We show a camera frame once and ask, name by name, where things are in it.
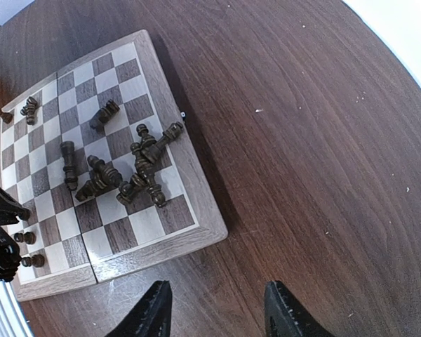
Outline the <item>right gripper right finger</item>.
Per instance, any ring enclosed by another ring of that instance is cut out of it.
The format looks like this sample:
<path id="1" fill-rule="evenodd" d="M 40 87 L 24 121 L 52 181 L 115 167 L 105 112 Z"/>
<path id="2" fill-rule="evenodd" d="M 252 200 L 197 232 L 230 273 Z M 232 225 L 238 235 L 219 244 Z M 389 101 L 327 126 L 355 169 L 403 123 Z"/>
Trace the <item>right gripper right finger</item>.
<path id="1" fill-rule="evenodd" d="M 266 284 L 264 306 L 266 336 L 332 337 L 280 281 Z"/>

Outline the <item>wooden chess board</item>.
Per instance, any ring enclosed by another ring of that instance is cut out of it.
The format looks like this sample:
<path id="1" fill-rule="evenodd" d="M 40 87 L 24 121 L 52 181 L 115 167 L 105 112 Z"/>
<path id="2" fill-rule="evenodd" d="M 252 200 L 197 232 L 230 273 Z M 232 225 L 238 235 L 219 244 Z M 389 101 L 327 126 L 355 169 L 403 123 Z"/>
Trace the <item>wooden chess board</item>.
<path id="1" fill-rule="evenodd" d="M 228 231 L 149 34 L 27 89 L 0 115 L 0 186 L 19 301 L 84 288 L 205 248 Z"/>

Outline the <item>dark pawn chess piece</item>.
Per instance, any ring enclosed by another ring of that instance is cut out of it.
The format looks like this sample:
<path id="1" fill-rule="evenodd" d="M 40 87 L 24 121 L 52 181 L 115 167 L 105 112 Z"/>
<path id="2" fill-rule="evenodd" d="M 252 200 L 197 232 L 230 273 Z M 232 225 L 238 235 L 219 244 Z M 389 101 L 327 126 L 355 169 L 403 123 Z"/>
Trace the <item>dark pawn chess piece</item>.
<path id="1" fill-rule="evenodd" d="M 0 109 L 0 118 L 5 124 L 10 124 L 13 120 L 13 114 L 10 112 L 4 112 L 2 109 Z"/>

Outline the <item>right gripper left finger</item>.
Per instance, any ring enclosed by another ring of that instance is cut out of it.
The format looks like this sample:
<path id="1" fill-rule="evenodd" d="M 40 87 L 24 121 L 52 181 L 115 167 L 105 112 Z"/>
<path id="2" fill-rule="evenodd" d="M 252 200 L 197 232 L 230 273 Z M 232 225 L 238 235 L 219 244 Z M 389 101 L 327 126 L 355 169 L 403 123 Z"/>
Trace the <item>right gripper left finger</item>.
<path id="1" fill-rule="evenodd" d="M 169 281 L 155 281 L 108 337 L 171 335 L 172 289 Z"/>

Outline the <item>dark pawn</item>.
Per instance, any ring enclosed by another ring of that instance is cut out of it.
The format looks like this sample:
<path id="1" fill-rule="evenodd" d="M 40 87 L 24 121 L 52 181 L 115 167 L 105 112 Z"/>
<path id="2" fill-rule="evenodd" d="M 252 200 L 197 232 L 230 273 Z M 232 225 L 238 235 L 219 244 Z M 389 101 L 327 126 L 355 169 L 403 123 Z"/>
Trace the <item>dark pawn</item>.
<path id="1" fill-rule="evenodd" d="M 13 239 L 17 243 L 26 243 L 32 245 L 36 241 L 36 235 L 33 232 L 16 232 L 13 235 Z"/>
<path id="2" fill-rule="evenodd" d="M 43 267 L 45 264 L 45 256 L 38 253 L 34 254 L 33 256 L 22 257 L 20 263 L 23 267 L 40 268 Z"/>

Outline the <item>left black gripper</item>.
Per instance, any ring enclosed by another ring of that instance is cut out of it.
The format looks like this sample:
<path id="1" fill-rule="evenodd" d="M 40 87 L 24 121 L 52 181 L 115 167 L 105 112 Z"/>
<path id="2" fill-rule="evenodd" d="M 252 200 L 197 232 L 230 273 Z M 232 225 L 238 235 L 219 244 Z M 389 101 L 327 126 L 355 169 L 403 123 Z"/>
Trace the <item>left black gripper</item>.
<path id="1" fill-rule="evenodd" d="M 3 282 L 13 281 L 22 260 L 17 242 L 4 227 L 17 224 L 20 220 L 28 220 L 29 216 L 29 209 L 0 187 L 0 280 Z"/>

